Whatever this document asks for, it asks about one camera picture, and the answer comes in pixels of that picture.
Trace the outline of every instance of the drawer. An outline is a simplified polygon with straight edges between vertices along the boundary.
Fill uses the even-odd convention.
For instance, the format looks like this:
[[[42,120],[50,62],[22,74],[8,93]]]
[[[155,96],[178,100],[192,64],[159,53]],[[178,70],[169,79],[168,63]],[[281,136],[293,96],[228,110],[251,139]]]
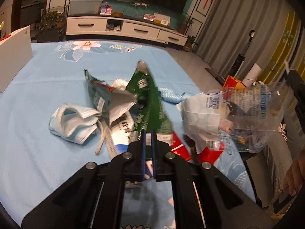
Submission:
[[[122,33],[130,34],[135,38],[154,38],[158,37],[160,29],[154,27],[147,27],[139,24],[124,22],[122,26]]]
[[[160,30],[160,33],[158,35],[158,39],[163,40],[165,42],[170,42],[170,43],[174,43],[174,44],[177,44],[177,45],[182,45],[182,46],[185,45],[186,40],[187,40],[186,37],[177,35],[175,33],[163,31],[163,30]]]
[[[75,18],[67,19],[66,34],[98,34],[106,30],[107,19]]]

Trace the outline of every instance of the blue tablecloth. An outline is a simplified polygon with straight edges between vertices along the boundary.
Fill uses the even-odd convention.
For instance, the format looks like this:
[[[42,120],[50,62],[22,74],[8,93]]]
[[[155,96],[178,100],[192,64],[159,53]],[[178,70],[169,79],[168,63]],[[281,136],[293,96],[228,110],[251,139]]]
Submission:
[[[0,201],[19,225],[28,212],[87,162],[110,161],[105,146],[99,155],[94,154],[98,135],[80,146],[48,130],[50,116],[63,102],[92,106],[83,69],[111,84],[118,78],[130,80],[142,59],[159,87],[177,94],[200,92],[162,49],[109,41],[88,44],[32,44],[33,58],[0,94]],[[182,139],[178,110],[166,102],[164,108]],[[224,152],[215,166],[255,200],[238,152]],[[167,226],[174,220],[171,184],[147,180],[141,186],[126,190],[121,224],[170,228]]]

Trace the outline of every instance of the crumpled surgical mask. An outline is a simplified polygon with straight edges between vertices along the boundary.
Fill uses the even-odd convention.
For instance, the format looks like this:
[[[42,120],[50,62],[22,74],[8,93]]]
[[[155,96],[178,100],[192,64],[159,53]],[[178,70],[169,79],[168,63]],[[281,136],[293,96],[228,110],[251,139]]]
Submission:
[[[100,128],[101,140],[96,149],[98,154],[105,138],[99,118],[100,113],[93,108],[64,103],[51,116],[48,128],[51,133],[80,145]]]

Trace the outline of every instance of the silver bolt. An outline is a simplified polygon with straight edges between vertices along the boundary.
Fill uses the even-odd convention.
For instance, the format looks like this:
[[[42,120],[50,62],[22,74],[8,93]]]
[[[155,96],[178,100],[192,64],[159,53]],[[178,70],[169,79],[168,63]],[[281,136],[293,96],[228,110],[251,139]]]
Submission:
[[[132,158],[132,154],[130,152],[124,152],[123,153],[123,158],[130,159],[130,158]]]
[[[175,157],[175,154],[172,152],[168,152],[167,154],[165,154],[165,157],[167,157],[168,159],[173,159]]]
[[[94,169],[96,166],[96,164],[94,162],[89,162],[86,164],[86,168],[87,169]]]
[[[204,167],[205,169],[210,169],[212,165],[209,162],[203,162],[202,167]]]

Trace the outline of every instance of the potted plant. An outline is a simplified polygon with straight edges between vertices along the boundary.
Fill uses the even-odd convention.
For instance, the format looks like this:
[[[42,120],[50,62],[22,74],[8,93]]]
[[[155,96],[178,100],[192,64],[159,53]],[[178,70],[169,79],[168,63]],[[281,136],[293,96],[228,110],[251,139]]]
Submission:
[[[188,27],[193,25],[194,21],[193,18],[190,17],[187,13],[182,14],[181,18],[181,24],[177,30],[178,33],[185,34],[185,31],[187,30]]]
[[[37,42],[59,42],[63,38],[64,13],[50,11],[45,13],[39,23],[40,33],[36,35]]]
[[[186,40],[186,43],[183,47],[184,51],[189,52],[192,49],[193,45],[197,45],[197,43],[195,42],[195,38],[195,36],[188,35],[188,39]]]

